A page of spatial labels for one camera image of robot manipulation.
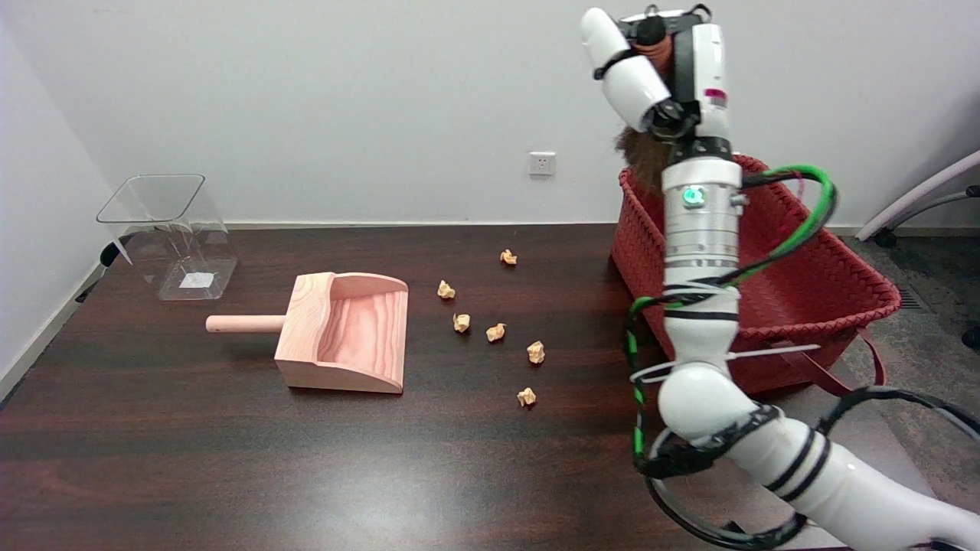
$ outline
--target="green indicator light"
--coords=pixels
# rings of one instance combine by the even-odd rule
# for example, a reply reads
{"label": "green indicator light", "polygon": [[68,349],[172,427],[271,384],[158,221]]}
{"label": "green indicator light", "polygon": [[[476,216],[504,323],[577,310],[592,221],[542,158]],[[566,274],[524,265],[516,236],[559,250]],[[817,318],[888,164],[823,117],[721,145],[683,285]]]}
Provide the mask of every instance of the green indicator light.
{"label": "green indicator light", "polygon": [[700,185],[691,185],[684,189],[684,205],[700,207],[705,204],[705,189]]}

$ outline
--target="baseboard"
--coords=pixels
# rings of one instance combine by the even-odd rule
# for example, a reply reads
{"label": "baseboard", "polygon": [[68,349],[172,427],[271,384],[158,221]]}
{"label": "baseboard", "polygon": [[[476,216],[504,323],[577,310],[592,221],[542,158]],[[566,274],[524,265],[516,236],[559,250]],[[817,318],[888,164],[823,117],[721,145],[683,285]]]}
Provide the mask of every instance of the baseboard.
{"label": "baseboard", "polygon": [[6,400],[7,395],[17,386],[21,377],[27,373],[30,366],[34,365],[34,362],[37,361],[37,358],[44,352],[44,349],[54,339],[55,335],[58,334],[62,326],[65,325],[65,322],[74,314],[74,311],[79,306],[74,301],[75,297],[81,294],[81,291],[87,289],[89,285],[97,281],[104,271],[105,268],[101,264],[96,263],[74,291],[62,299],[61,308],[48,318],[44,325],[34,334],[30,342],[21,350],[21,353],[14,358],[14,362],[7,366],[0,376],[0,404]]}
{"label": "baseboard", "polygon": [[[456,222],[249,222],[225,223],[228,229],[316,229],[320,227],[386,227],[415,225],[566,225],[566,224],[614,224],[611,222],[513,222],[513,221],[456,221]],[[829,225],[827,229],[841,237],[854,237],[862,225]],[[907,237],[975,237],[980,227],[920,227],[902,226],[895,235]]]}
{"label": "baseboard", "polygon": [[443,222],[226,222],[228,229],[316,229],[320,227],[400,227],[418,225],[568,225],[615,224],[608,222],[514,222],[514,221],[443,221]]}
{"label": "baseboard", "polygon": [[[829,225],[827,229],[841,237],[854,237],[863,225]],[[895,230],[899,237],[978,237],[980,227],[925,227],[901,225]]]}

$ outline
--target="wooden dustpan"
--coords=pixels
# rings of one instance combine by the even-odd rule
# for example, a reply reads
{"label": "wooden dustpan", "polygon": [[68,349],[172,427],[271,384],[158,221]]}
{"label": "wooden dustpan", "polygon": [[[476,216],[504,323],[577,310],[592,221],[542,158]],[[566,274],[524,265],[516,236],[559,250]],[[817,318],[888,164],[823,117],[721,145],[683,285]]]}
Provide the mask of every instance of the wooden dustpan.
{"label": "wooden dustpan", "polygon": [[208,332],[280,333],[289,386],[400,394],[409,288],[375,274],[296,277],[285,316],[209,316]]}

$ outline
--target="paper scrap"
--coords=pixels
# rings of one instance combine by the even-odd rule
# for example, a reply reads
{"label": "paper scrap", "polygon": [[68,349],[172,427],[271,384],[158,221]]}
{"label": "paper scrap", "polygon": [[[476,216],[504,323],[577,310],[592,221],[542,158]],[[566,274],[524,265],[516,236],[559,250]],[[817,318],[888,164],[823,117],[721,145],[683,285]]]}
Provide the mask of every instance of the paper scrap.
{"label": "paper scrap", "polygon": [[210,287],[214,280],[215,275],[209,272],[191,272],[190,274],[184,275],[183,281],[180,282],[180,288],[203,289]]}
{"label": "paper scrap", "polygon": [[453,298],[456,296],[456,289],[450,287],[449,283],[447,283],[445,280],[442,280],[439,281],[439,290],[436,291],[436,294],[441,298]]}
{"label": "paper scrap", "polygon": [[517,393],[517,401],[520,402],[521,407],[529,406],[537,400],[538,397],[534,395],[534,391],[531,390],[530,386]]}
{"label": "paper scrap", "polygon": [[517,264],[517,255],[512,253],[511,249],[504,249],[504,252],[500,253],[500,261],[513,266]]}
{"label": "paper scrap", "polygon": [[496,324],[487,329],[487,340],[493,342],[499,338],[504,338],[504,327],[506,326],[507,324]]}
{"label": "paper scrap", "polygon": [[466,332],[469,329],[469,314],[453,314],[453,328],[457,332]]}
{"label": "paper scrap", "polygon": [[527,347],[527,359],[532,363],[540,364],[545,361],[545,345],[540,340],[534,341]]}

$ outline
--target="basket handle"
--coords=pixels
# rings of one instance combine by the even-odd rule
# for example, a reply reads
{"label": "basket handle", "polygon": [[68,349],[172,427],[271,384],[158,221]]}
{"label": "basket handle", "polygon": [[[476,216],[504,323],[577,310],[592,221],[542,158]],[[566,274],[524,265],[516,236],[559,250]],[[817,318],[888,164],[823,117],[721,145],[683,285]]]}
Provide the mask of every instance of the basket handle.
{"label": "basket handle", "polygon": [[[874,342],[871,341],[871,335],[867,332],[867,327],[858,327],[857,335],[861,337],[864,344],[867,344],[867,347],[871,350],[871,357],[874,359],[874,384],[885,384],[887,378],[885,363],[881,360],[881,355],[878,354],[878,349],[874,346]],[[817,386],[834,396],[844,396],[854,391],[853,388],[848,387],[840,379],[833,376],[827,368],[817,364],[806,352],[791,352],[783,354],[782,358],[788,364],[799,370],[800,373],[806,374]]]}

